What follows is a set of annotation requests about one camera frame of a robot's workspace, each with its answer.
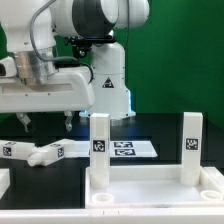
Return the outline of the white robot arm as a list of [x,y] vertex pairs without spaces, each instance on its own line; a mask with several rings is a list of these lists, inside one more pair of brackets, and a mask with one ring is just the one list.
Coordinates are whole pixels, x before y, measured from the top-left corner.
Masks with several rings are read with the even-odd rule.
[[149,11],[148,0],[0,0],[0,114],[28,126],[32,112],[62,112],[68,130],[76,111],[134,117],[113,31],[143,25]]

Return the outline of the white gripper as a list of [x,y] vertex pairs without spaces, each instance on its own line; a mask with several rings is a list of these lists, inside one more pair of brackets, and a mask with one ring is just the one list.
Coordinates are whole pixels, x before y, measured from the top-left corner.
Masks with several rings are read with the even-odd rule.
[[94,103],[93,87],[86,67],[63,68],[46,85],[28,86],[14,78],[0,78],[0,113],[17,113],[26,132],[31,130],[30,112],[64,112],[65,127],[72,130],[73,111]]

